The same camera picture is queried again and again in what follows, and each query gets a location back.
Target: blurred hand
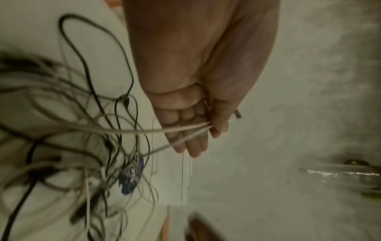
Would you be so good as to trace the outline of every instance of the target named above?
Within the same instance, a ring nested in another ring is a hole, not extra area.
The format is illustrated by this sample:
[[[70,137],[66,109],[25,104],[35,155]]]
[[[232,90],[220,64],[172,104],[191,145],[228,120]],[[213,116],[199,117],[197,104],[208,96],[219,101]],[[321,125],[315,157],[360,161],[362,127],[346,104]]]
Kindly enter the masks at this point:
[[[162,127],[228,120],[260,76],[275,39],[279,0],[124,0],[142,89]],[[173,143],[192,131],[167,134]],[[198,157],[208,134],[174,149]]]
[[[185,232],[185,241],[223,241],[205,221],[200,218],[189,220],[188,230]]]

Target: fingernail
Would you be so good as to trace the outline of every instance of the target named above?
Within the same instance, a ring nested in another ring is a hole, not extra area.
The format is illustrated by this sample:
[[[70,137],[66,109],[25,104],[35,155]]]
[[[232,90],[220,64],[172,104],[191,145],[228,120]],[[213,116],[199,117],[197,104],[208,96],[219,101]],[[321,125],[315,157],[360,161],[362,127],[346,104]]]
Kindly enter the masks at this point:
[[[229,130],[229,123],[224,123],[224,125],[222,126],[222,130],[221,132],[222,133],[226,133],[227,131]]]

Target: white table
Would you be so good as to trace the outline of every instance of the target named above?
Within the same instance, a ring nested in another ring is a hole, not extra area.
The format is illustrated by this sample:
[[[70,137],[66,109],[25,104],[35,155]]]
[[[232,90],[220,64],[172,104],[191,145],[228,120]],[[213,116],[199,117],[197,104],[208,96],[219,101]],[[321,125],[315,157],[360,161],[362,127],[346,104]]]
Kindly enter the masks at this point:
[[[129,47],[129,39],[125,27],[119,19],[114,15],[110,8],[102,0],[17,0],[17,1],[1,1],[0,2],[0,39],[10,41],[14,45],[21,47],[23,50],[32,51],[55,60],[62,60],[59,48],[58,18],[64,13],[77,13],[83,15],[96,23],[108,28],[122,43],[127,51],[129,62],[135,76],[135,84],[132,94],[138,99],[139,103],[139,122],[143,128],[148,129],[152,124],[154,114],[151,104],[141,90],[137,81],[137,73],[131,50]],[[117,45],[102,32],[89,27],[83,23],[70,21],[65,24],[65,29],[80,52],[84,54],[89,63],[91,77],[94,87],[98,94],[108,96],[119,96],[125,93],[131,83],[131,78],[127,69],[127,65],[123,60]],[[73,67],[82,69],[79,60],[69,50],[67,44],[64,44],[65,52],[68,55],[68,62]],[[78,84],[86,87],[86,83],[78,80]],[[10,111],[8,107],[0,105],[0,111]],[[23,113],[17,115],[5,114],[1,117],[3,123],[12,123],[16,126],[25,126],[25,121],[21,121]],[[142,145],[143,152],[146,151],[146,145]],[[4,149],[0,148],[0,159],[4,155]],[[144,173],[147,175],[151,170],[147,168]],[[31,195],[28,203],[39,202],[38,195],[44,195],[43,189],[35,191],[35,195]],[[110,203],[117,203],[119,206],[126,204],[129,196],[113,195],[118,190],[112,190]],[[134,193],[130,204],[139,198],[139,193]],[[140,200],[131,209],[128,210],[129,224],[123,238],[126,240],[135,240],[138,232],[146,221],[152,204]],[[32,234],[21,238],[13,238],[22,233],[25,228],[32,226],[33,219],[24,220],[22,217],[16,220],[12,229],[11,240],[70,240],[74,234],[83,230],[83,222],[75,227],[69,224],[69,215],[66,213],[58,220],[52,222],[41,230],[35,230]],[[151,220],[146,226],[140,240],[154,241],[156,240],[162,224],[167,216],[167,206],[157,206],[154,210]],[[3,229],[7,218],[0,216],[0,228]],[[119,222],[106,223],[109,229],[116,230],[119,228]],[[82,234],[77,240],[85,240],[85,234]],[[114,240],[115,237],[107,237],[106,240]]]

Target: palm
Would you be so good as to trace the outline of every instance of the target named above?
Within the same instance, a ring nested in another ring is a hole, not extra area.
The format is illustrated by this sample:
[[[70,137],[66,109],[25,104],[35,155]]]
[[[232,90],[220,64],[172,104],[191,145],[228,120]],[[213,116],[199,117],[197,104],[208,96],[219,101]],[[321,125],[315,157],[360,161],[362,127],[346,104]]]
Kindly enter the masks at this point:
[[[126,0],[140,84],[163,127],[211,120],[213,137],[227,130],[227,119],[259,77],[275,36],[277,11],[270,14],[275,21],[268,21],[258,17],[259,5],[250,0]],[[206,98],[213,99],[211,109]],[[172,143],[191,132],[167,138]],[[208,135],[175,150],[186,148],[199,156],[208,148]]]

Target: hand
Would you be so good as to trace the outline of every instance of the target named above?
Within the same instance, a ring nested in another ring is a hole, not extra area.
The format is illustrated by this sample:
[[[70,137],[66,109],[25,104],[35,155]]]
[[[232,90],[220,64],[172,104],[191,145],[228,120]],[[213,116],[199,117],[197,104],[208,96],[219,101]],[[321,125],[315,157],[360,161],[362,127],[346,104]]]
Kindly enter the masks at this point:
[[[223,239],[200,218],[193,218],[189,221],[188,230],[185,232],[185,241],[223,241]]]
[[[140,84],[162,127],[211,121],[213,138],[227,132],[229,118],[271,52],[279,0],[124,0],[123,5]],[[166,136],[173,143],[190,133]],[[174,147],[179,153],[186,148],[198,157],[208,148],[208,135]]]

